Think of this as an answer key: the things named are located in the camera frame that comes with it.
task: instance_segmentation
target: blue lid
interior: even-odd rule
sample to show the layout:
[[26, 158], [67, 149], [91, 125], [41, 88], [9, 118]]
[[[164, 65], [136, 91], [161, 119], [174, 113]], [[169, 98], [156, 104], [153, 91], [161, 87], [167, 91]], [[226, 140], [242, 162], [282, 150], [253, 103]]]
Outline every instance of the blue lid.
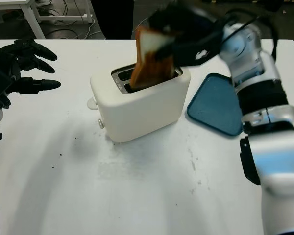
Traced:
[[231, 79], [209, 74], [187, 107], [192, 119], [231, 136], [242, 132], [242, 112]]

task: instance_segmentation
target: toast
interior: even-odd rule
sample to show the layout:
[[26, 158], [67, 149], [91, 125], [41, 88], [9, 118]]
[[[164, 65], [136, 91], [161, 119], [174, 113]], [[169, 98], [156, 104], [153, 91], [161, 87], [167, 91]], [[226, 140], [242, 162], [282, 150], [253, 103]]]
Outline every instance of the toast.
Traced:
[[174, 39], [174, 36], [139, 27], [136, 32], [137, 63], [130, 80], [132, 89], [140, 90], [173, 78], [173, 57], [158, 61], [155, 54], [158, 49], [172, 43]]

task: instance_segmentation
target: robotic arm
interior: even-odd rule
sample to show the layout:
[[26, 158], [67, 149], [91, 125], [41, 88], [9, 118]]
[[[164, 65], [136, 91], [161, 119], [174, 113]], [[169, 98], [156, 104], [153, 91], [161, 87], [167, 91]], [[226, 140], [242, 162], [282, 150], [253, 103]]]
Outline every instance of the robotic arm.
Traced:
[[[176, 66], [201, 65], [215, 55], [228, 65], [243, 113], [240, 141], [245, 176], [262, 188], [262, 219], [266, 235], [294, 234], [294, 107], [275, 66], [277, 33], [266, 18], [253, 16], [246, 24], [237, 15], [215, 20], [187, 6], [169, 5], [149, 18], [149, 26], [179, 32], [173, 44], [161, 48], [158, 59], [173, 56]], [[263, 51], [260, 21], [271, 28], [272, 55]]]
[[21, 77], [21, 70], [38, 68], [48, 73], [54, 69], [35, 55], [48, 60], [56, 60], [57, 56], [46, 47], [31, 40], [16, 40], [14, 44], [0, 48], [0, 122], [3, 108], [9, 108], [11, 102], [8, 95], [11, 92], [20, 94], [36, 94], [39, 91], [58, 88], [61, 83], [53, 80], [33, 80], [31, 77]]

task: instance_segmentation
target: table surface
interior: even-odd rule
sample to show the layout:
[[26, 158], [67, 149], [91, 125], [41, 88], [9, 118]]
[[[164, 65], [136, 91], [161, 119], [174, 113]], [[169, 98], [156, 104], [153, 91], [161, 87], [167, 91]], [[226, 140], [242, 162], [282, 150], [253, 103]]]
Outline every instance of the table surface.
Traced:
[[0, 5], [19, 5], [19, 4], [27, 4], [31, 0], [0, 0]]
[[[135, 41], [38, 40], [58, 55], [62, 86], [11, 94], [0, 124], [0, 235], [261, 235], [261, 189], [248, 181], [239, 139], [185, 117], [207, 74], [229, 75], [215, 57], [192, 67], [178, 122], [117, 144], [86, 106], [90, 76], [136, 60]], [[0, 47], [12, 40], [0, 40]], [[270, 40], [262, 41], [271, 50]], [[294, 105], [294, 42], [280, 40], [277, 67]]]

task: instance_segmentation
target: white toaster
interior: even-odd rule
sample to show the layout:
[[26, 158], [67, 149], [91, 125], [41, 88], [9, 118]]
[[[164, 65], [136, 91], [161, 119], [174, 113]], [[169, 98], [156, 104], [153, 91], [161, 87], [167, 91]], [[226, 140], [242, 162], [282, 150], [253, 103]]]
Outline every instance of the white toaster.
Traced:
[[187, 69], [176, 68], [175, 78], [139, 91], [131, 90], [129, 80], [134, 65], [91, 77], [94, 98], [90, 109], [99, 109], [100, 127], [115, 142], [126, 142], [148, 134], [179, 119], [188, 85]]

